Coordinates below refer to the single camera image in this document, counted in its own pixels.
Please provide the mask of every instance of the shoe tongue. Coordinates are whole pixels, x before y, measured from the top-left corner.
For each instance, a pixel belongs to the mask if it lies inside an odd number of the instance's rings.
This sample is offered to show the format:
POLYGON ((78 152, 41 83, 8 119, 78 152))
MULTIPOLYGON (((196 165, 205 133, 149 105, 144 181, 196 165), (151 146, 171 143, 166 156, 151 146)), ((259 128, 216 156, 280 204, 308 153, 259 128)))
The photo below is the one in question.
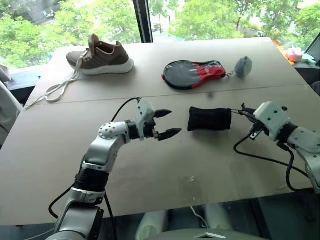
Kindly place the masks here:
POLYGON ((95 51, 95 48, 96 48, 96 44, 99 42, 99 38, 97 35, 95 34, 92 34, 90 37, 89 37, 89 50, 91 52, 92 55, 96 55, 96 51, 95 51))

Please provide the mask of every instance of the glass window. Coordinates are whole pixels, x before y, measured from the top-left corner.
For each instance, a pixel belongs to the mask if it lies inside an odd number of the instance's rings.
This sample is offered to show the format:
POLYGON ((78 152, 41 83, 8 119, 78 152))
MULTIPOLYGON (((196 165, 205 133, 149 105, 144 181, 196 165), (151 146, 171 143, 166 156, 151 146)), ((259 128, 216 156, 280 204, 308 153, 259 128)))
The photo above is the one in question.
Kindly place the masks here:
POLYGON ((64 46, 102 41, 140 43, 131 0, 1 0, 0 63, 11 69, 48 63, 64 46))
POLYGON ((153 40, 270 37, 306 50, 320 32, 318 0, 148 0, 153 40))

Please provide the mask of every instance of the robotic arm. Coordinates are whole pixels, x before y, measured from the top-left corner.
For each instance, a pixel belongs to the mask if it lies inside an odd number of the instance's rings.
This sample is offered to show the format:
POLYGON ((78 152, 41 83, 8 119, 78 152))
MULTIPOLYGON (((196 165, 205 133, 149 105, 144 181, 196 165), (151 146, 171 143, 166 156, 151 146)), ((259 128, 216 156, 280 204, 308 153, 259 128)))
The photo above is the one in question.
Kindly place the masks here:
POLYGON ((145 138, 155 138, 162 141, 178 134, 180 128, 172 128, 164 133, 158 133, 154 128, 154 118, 170 113, 169 110, 156 111, 151 103, 139 99, 135 122, 109 122, 100 127, 75 176, 54 234, 47 240, 98 239, 104 211, 97 205, 103 201, 119 149, 134 139, 143 141, 145 138))
POLYGON ((243 114, 254 123, 251 139, 262 131, 272 141, 279 141, 295 149, 305 162, 305 170, 316 194, 320 194, 320 134, 292 123, 286 107, 279 107, 268 101, 258 109, 245 108, 243 114))

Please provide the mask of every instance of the white shoelace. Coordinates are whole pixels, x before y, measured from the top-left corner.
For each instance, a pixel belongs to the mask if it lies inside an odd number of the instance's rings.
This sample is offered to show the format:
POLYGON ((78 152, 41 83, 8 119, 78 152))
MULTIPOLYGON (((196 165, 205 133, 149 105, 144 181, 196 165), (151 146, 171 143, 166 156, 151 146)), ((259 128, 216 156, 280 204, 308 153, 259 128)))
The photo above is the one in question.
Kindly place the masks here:
POLYGON ((65 91, 68 87, 69 84, 79 80, 80 77, 80 68, 82 66, 83 60, 84 60, 84 56, 88 53, 88 51, 85 51, 77 60, 76 65, 75 65, 75 69, 73 72, 73 75, 71 76, 71 78, 69 80, 63 81, 60 84, 56 84, 53 85, 51 87, 49 87, 46 91, 45 94, 43 94, 42 96, 40 96, 37 100, 35 100, 33 103, 31 103, 30 105, 26 106, 25 109, 28 110, 29 108, 31 108, 33 105, 37 104, 38 102, 42 101, 43 99, 45 99, 48 103, 55 103, 57 101, 59 101, 65 94, 65 91), (56 91, 58 91, 59 89, 62 88, 62 91, 60 93, 60 95, 56 98, 49 98, 49 96, 53 93, 55 93, 56 91))

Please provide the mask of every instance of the brown sneaker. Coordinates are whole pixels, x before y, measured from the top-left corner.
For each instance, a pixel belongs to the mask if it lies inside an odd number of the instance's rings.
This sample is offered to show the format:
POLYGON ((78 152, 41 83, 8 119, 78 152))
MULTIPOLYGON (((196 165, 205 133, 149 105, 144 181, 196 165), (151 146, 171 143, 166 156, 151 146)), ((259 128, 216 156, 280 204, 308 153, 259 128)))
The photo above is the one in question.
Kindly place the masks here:
MULTIPOLYGON (((89 38, 89 48, 86 51, 80 67, 80 72, 86 75, 127 73, 134 66, 134 61, 129 58, 126 50, 118 41, 115 45, 108 44, 92 34, 89 38)), ((72 51, 66 55, 66 59, 73 69, 84 52, 72 51)))

